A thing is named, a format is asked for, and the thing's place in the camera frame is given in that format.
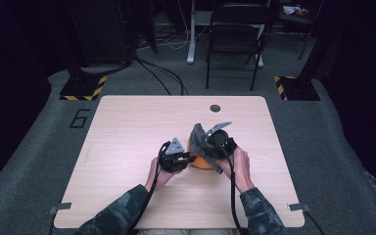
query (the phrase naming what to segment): wooden table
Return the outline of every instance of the wooden table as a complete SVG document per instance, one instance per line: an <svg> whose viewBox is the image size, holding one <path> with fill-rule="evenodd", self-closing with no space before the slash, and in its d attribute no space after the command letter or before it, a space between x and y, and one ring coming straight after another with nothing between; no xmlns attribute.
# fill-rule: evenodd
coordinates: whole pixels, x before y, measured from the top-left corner
<svg viewBox="0 0 376 235"><path fill-rule="evenodd" d="M219 105L218 113L211 105ZM287 204L298 197L279 140L262 97L256 96L105 96L101 99L62 203L55 226L77 228L137 184L145 184L152 158L177 137L187 149L195 123L207 131L223 129L249 153L251 177L276 208L286 227L305 223ZM236 209L247 219L240 199ZM235 228L230 181L225 174L189 165L156 192L136 228Z"/></svg>

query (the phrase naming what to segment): orange object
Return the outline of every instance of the orange object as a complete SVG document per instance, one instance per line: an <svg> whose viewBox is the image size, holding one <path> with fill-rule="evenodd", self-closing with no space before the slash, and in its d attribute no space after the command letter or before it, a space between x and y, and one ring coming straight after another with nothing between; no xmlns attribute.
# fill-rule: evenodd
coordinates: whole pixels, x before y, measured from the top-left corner
<svg viewBox="0 0 376 235"><path fill-rule="evenodd" d="M201 169L212 169L212 166L201 156L197 156L197 158L191 164Z"/></svg>

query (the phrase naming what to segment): dark curtain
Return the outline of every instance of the dark curtain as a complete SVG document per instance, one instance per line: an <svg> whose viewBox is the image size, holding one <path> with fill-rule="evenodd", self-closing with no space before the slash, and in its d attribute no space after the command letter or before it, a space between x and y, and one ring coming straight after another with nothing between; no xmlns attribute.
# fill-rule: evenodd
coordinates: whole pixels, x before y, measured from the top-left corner
<svg viewBox="0 0 376 235"><path fill-rule="evenodd" d="M335 63L321 81L346 138L376 177L376 2L356 1L346 14Z"/></svg>
<svg viewBox="0 0 376 235"><path fill-rule="evenodd" d="M66 1L68 0L5 0L19 31L48 76L66 69L56 44L59 42L54 38L55 32L49 21L58 26L77 63L81 67L88 67Z"/></svg>
<svg viewBox="0 0 376 235"><path fill-rule="evenodd" d="M46 104L48 75L62 68L34 9L11 4L0 0L0 170Z"/></svg>

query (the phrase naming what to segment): metal bracket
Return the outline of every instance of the metal bracket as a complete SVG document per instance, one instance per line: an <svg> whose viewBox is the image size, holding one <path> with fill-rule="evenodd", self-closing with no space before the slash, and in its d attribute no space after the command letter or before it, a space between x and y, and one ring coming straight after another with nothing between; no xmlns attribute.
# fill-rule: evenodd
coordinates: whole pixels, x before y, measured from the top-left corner
<svg viewBox="0 0 376 235"><path fill-rule="evenodd" d="M231 124L231 121L216 124L213 128L211 128L209 131L206 132L206 134L214 134L216 131L222 129L223 127Z"/></svg>
<svg viewBox="0 0 376 235"><path fill-rule="evenodd" d="M179 143L178 139L175 137L172 139L169 146L167 147L165 154L173 155L183 153L184 151L184 147L182 147L181 143Z"/></svg>
<svg viewBox="0 0 376 235"><path fill-rule="evenodd" d="M55 214L57 213L57 211L59 210L68 210L71 208L71 203L63 203L63 204L58 204L57 206L55 207L51 207L47 213L50 213L50 214Z"/></svg>
<svg viewBox="0 0 376 235"><path fill-rule="evenodd" d="M294 212L294 211L308 212L308 211L310 211L310 207L308 205L301 205L301 204L288 204L288 209L291 212Z"/></svg>

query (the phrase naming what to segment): wrist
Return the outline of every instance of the wrist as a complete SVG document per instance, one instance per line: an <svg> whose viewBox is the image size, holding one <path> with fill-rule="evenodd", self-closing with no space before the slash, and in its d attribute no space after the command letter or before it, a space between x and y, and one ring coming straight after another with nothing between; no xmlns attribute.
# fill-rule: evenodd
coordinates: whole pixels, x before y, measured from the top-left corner
<svg viewBox="0 0 376 235"><path fill-rule="evenodd" d="M248 179L236 183L236 187L240 194L242 194L251 188L255 188L255 184L252 182L252 180Z"/></svg>
<svg viewBox="0 0 376 235"><path fill-rule="evenodd" d="M152 189L152 181L147 181L146 182L146 184L145 184L145 188L146 188L146 190L148 191L148 192L150 192L151 191L151 189Z"/></svg>

